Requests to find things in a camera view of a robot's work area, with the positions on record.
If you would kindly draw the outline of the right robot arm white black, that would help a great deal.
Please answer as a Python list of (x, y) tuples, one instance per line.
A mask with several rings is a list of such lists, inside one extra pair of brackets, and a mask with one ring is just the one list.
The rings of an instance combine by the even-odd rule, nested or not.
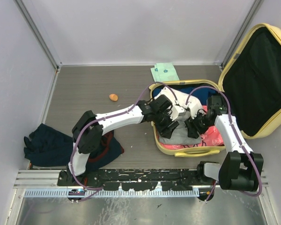
[(227, 155), (222, 164), (201, 161), (197, 165), (196, 179), (205, 185), (217, 181), (224, 190), (250, 192), (252, 195), (261, 190), (263, 157), (254, 153), (242, 137), (236, 118), (231, 115), (226, 97), (215, 95), (207, 100), (207, 111), (190, 108), (195, 116), (185, 121), (188, 137), (197, 138), (208, 128), (215, 126), (219, 131)]

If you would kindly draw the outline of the blue shirt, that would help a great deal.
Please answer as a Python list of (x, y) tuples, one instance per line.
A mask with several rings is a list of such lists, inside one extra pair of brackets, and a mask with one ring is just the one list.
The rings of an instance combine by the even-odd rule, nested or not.
[[(156, 97), (160, 91), (162, 90), (163, 86), (159, 86), (156, 89), (153, 90), (152, 92), (152, 97)], [(188, 95), (195, 87), (192, 86), (181, 86), (181, 85), (174, 85), (171, 87), (172, 89), (178, 90), (182, 93), (185, 93), (186, 95)], [(193, 96), (195, 96), (196, 98), (198, 98), (201, 102), (202, 105), (206, 105), (207, 103), (207, 99), (212, 96), (215, 95), (217, 92), (215, 90), (212, 89), (208, 89), (208, 88), (203, 88), (203, 89), (199, 89), (196, 90), (193, 93)]]

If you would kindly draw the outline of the green tissue packet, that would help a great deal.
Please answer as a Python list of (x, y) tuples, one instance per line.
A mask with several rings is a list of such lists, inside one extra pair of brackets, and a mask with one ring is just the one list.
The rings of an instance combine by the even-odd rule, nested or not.
[(156, 63), (150, 71), (155, 82), (179, 81), (172, 63)]

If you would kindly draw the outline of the white cloth garment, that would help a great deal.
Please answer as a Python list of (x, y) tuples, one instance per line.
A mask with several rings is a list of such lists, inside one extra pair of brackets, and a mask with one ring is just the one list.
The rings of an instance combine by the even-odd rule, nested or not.
[(195, 99), (195, 100), (199, 100), (199, 99), (196, 98), (196, 97), (194, 97), (194, 96), (188, 96), (188, 95), (186, 95), (185, 93), (182, 93), (182, 92), (180, 92), (180, 91), (178, 91), (178, 90), (172, 89), (172, 91), (174, 92), (174, 94), (175, 94), (175, 96), (177, 97), (177, 99), (175, 98), (175, 96), (173, 95), (173, 93), (170, 91), (170, 89), (167, 88), (167, 87), (164, 87), (164, 88), (160, 91), (160, 93), (159, 93), (156, 97), (154, 97), (154, 99), (157, 99), (160, 95), (165, 95), (165, 96), (169, 99), (169, 101), (172, 103), (172, 105), (173, 105), (175, 102), (177, 102), (180, 106), (184, 107), (184, 108), (189, 112), (189, 114), (190, 114), (190, 111), (189, 111), (189, 109), (188, 109), (187, 104), (188, 104), (191, 100), (193, 100), (193, 99)]

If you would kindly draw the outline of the pink patterned shirt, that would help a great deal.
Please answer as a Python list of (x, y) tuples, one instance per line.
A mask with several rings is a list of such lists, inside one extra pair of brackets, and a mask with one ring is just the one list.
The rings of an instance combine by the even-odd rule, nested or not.
[(193, 148), (193, 147), (207, 147), (207, 146), (223, 146), (223, 139), (220, 135), (220, 132), (215, 126), (209, 127), (209, 129), (202, 135), (201, 137), (201, 143), (195, 144), (195, 145), (168, 145), (160, 143), (161, 146), (163, 146), (166, 149), (169, 150), (180, 150), (184, 148)]

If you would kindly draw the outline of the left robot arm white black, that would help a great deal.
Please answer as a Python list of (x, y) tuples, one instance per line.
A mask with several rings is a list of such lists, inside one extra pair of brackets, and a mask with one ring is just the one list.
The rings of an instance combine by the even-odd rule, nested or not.
[(153, 122), (161, 136), (171, 138), (180, 109), (177, 100), (160, 95), (110, 113), (85, 112), (72, 129), (74, 149), (67, 166), (68, 181), (81, 185), (84, 174), (108, 165), (124, 152), (114, 137), (118, 128)]

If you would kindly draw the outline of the grey shirt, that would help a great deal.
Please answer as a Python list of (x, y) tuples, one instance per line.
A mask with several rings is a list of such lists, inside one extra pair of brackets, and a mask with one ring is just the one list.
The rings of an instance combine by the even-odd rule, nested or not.
[(201, 137), (188, 137), (188, 130), (184, 122), (178, 121), (179, 125), (173, 130), (171, 138), (159, 136), (159, 142), (168, 145), (195, 145), (201, 143)]

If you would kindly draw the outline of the small orange wooden object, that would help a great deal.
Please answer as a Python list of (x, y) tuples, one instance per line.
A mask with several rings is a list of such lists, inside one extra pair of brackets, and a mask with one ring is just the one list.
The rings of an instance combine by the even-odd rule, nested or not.
[(111, 101), (116, 102), (116, 101), (118, 101), (118, 95), (116, 95), (116, 94), (110, 94), (110, 95), (109, 95), (109, 99), (110, 99)]

